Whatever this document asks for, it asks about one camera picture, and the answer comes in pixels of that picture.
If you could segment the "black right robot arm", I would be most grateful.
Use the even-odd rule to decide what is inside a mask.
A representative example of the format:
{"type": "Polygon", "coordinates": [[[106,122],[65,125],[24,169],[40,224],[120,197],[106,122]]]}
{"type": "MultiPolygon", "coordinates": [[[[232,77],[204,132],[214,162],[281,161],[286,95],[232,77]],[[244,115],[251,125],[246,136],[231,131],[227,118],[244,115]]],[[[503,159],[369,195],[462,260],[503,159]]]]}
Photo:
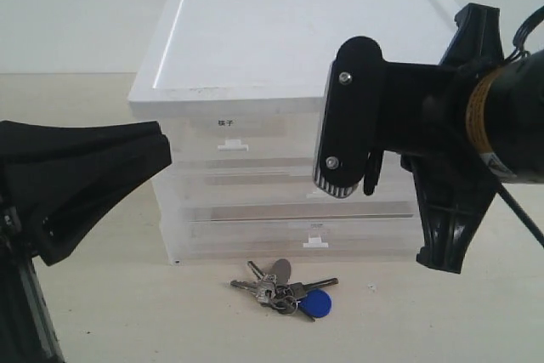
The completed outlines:
{"type": "Polygon", "coordinates": [[[524,46],[543,13],[519,27],[511,54],[502,50],[499,17],[498,8],[469,3],[437,65],[388,68],[377,144],[398,153],[413,177],[423,233],[416,260],[430,269],[462,270],[495,197],[543,238],[507,191],[543,181],[543,54],[524,46]]]}

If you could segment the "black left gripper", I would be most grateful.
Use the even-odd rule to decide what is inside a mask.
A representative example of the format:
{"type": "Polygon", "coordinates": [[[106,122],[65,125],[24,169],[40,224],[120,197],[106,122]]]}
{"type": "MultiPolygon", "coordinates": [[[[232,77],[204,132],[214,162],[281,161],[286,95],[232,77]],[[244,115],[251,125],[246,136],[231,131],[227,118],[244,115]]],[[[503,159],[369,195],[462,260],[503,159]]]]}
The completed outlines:
{"type": "Polygon", "coordinates": [[[69,257],[120,201],[172,162],[164,135],[44,162],[10,163],[1,210],[1,361],[62,362],[32,256],[69,257]]]}

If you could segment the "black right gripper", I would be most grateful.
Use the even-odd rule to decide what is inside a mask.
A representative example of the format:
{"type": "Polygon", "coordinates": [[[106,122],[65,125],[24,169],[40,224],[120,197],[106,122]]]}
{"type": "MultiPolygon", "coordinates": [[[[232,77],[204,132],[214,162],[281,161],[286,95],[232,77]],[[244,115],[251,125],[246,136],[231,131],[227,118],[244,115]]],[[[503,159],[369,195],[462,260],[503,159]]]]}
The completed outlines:
{"type": "Polygon", "coordinates": [[[382,148],[411,172],[422,221],[419,264],[462,270],[496,186],[467,137],[465,114],[476,83],[504,59],[500,10],[469,3],[437,65],[388,62],[382,101],[382,148]]]}

